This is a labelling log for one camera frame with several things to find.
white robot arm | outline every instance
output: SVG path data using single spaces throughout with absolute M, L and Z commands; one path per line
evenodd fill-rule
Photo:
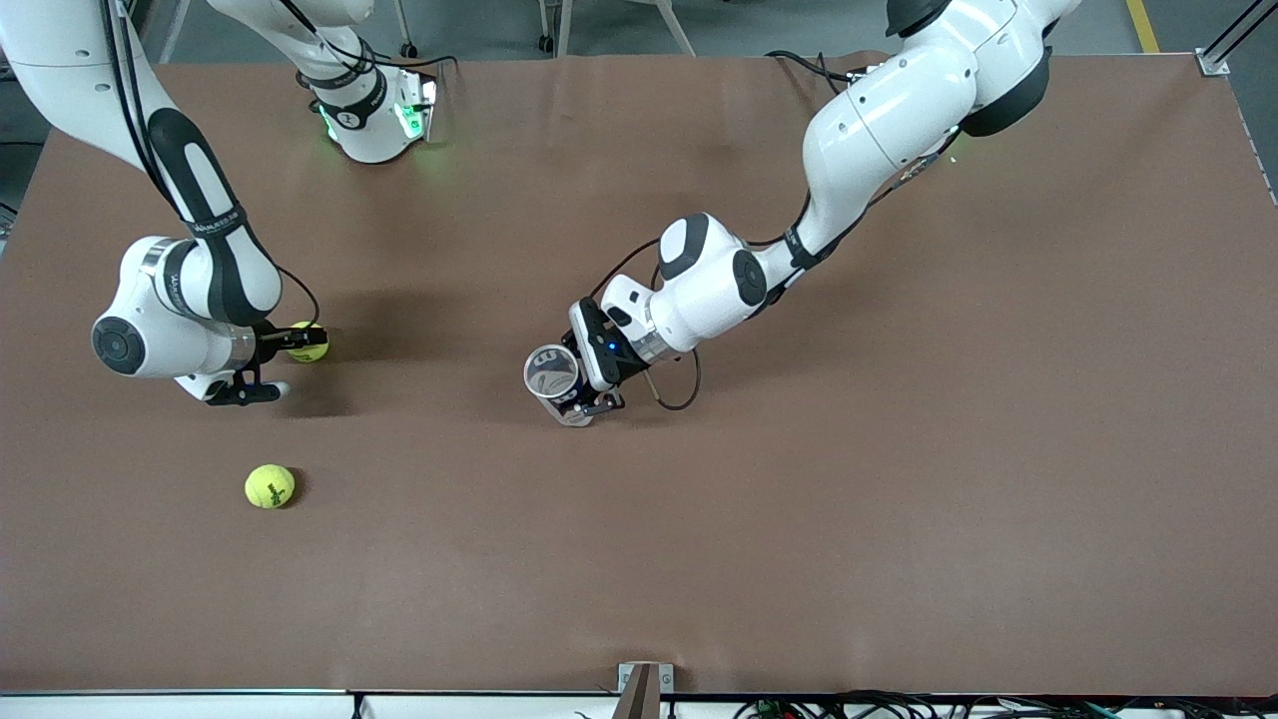
M 280 272 L 203 134 L 156 79 L 123 4 L 0 0 L 0 43 L 54 126 L 146 171 L 193 235 L 147 236 L 124 253 L 115 299 L 93 324 L 101 361 L 127 377 L 174 379 L 211 405 L 286 393 L 259 382 L 259 364 L 322 341 L 322 329 L 266 322 Z
M 535 350 L 525 384 L 565 425 L 622 406 L 617 387 L 762 312 L 838 245 L 875 190 L 930 161 L 955 132 L 994 134 L 1047 89 L 1056 22 L 1080 0 L 888 0 L 905 45 L 808 125 L 808 202 L 773 241 L 748 243 L 695 213 L 659 239 L 659 290 L 626 275 L 569 309 L 562 344 Z
M 208 0 L 273 45 L 316 93 L 328 137 L 358 162 L 385 162 L 429 132 L 436 83 L 390 66 L 349 26 L 373 0 Z

tennis ball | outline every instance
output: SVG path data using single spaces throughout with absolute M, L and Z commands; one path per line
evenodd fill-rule
M 311 322 L 294 322 L 293 323 L 293 326 L 298 327 L 298 328 L 304 327 L 307 324 L 311 324 Z M 323 328 L 321 324 L 311 324 L 311 326 L 312 327 Z M 321 356 L 323 356 L 325 354 L 328 352 L 328 342 L 326 341 L 323 344 L 314 344 L 314 345 L 311 345 L 311 346 L 303 346 L 302 349 L 286 349 L 285 351 L 289 352 L 289 356 L 293 356 L 294 359 L 296 359 L 298 363 L 316 363 L 317 359 L 320 359 Z
M 244 494 L 253 507 L 275 510 L 293 497 L 293 473 L 279 465 L 262 465 L 244 480 Z

